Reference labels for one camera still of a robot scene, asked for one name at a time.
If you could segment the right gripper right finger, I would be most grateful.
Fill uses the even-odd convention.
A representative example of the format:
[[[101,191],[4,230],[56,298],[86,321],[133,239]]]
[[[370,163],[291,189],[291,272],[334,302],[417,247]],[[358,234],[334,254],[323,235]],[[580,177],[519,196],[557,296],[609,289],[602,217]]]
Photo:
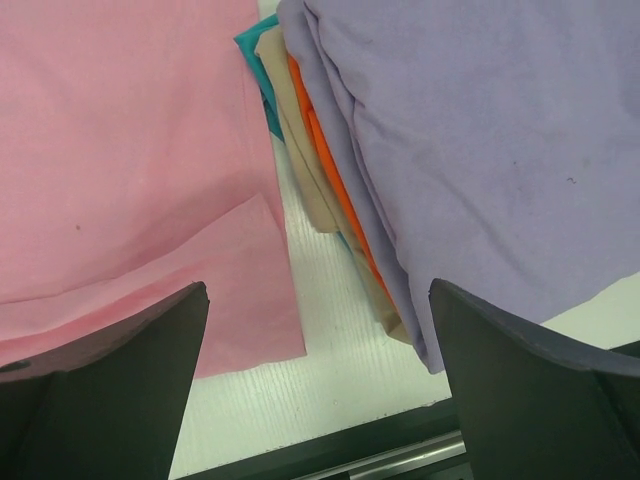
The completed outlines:
[[[638,343],[594,347],[440,279],[429,301],[475,478],[638,478]]]

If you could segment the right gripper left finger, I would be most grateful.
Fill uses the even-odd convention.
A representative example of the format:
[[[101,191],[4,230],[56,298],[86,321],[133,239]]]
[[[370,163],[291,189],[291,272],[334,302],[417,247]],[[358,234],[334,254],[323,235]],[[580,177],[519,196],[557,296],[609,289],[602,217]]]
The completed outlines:
[[[209,311],[193,283],[1,366],[4,479],[168,477]]]

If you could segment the pink t shirt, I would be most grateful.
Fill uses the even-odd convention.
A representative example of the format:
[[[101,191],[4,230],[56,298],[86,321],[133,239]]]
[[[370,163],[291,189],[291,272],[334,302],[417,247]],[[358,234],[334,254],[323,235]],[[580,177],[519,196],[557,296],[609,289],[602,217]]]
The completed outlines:
[[[204,378],[305,344],[253,1],[1,5],[1,360],[203,282]]]

